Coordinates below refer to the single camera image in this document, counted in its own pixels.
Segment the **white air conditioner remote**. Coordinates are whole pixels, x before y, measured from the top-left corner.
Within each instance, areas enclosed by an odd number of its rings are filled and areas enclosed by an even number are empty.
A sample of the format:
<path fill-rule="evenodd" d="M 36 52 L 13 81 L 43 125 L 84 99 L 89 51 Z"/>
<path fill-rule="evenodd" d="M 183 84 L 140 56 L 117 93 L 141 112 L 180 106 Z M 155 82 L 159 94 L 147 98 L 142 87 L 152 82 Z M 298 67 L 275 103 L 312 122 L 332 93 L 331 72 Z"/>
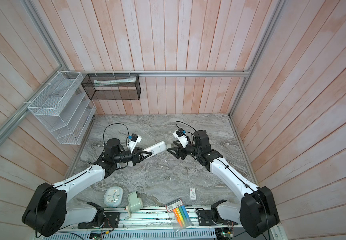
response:
<path fill-rule="evenodd" d="M 152 154 L 151 156 L 155 156 L 157 154 L 163 153 L 166 150 L 167 150 L 167 146 L 164 141 L 161 141 L 153 146 L 143 149 L 143 151 L 151 153 Z"/>

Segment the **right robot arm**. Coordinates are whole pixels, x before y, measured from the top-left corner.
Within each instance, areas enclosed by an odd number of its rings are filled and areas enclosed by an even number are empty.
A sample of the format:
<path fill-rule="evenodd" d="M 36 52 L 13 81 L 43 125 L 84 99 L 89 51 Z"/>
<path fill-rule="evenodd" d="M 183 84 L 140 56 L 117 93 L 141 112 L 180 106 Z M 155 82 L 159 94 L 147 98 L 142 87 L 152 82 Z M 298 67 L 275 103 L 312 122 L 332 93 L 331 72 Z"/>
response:
<path fill-rule="evenodd" d="M 221 179 L 240 201 L 239 204 L 226 200 L 214 203 L 210 214 L 215 223 L 240 223 L 253 238 L 279 224 L 280 217 L 272 191 L 267 187 L 258 187 L 235 170 L 222 154 L 212 149 L 205 130 L 194 132 L 192 140 L 183 129 L 176 130 L 173 135 L 176 141 L 174 147 L 168 149 L 169 153 L 182 160 L 192 156 Z"/>

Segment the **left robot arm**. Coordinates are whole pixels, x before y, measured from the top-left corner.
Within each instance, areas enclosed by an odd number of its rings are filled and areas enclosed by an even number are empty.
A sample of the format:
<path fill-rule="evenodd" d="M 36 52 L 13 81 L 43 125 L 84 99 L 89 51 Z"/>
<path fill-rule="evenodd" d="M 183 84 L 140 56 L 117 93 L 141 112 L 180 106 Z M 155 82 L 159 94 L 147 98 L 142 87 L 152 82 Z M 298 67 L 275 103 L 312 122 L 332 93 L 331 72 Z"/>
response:
<path fill-rule="evenodd" d="M 127 149 L 119 139 L 110 139 L 104 144 L 99 158 L 86 170 L 55 184 L 43 183 L 37 187 L 26 210 L 22 222 L 45 237 L 70 225 L 87 223 L 94 228 L 105 224 L 104 209 L 89 202 L 87 207 L 70 209 L 68 202 L 91 185 L 109 177 L 119 170 L 119 163 L 136 165 L 143 160 L 166 150 L 165 142 L 159 142 L 149 148 L 137 147 L 139 140 L 130 140 Z"/>

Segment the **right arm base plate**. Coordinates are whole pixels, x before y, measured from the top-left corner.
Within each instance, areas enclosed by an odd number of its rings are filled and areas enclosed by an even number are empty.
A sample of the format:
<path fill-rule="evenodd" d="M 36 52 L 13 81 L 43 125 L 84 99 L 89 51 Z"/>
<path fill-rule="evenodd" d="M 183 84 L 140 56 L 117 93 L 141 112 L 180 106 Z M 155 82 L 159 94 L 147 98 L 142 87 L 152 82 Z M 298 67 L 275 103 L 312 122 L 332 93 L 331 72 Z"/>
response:
<path fill-rule="evenodd" d="M 223 220 L 218 213 L 216 213 L 215 210 L 205 210 L 203 208 L 197 208 L 195 210 L 197 216 L 198 216 L 198 222 L 200 226 L 215 226 L 215 225 L 228 225 L 228 226 L 234 226 L 239 225 L 239 223 L 229 221 L 229 220 Z"/>

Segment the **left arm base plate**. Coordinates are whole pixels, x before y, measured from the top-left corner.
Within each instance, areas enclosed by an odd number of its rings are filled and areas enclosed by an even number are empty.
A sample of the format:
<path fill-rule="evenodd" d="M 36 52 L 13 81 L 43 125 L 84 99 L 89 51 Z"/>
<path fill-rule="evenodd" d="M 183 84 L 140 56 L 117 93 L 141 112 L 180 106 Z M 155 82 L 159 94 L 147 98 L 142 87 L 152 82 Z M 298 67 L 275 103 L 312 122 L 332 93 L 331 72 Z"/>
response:
<path fill-rule="evenodd" d="M 120 212 L 100 213 L 92 222 L 79 223 L 78 229 L 116 229 L 119 225 Z"/>

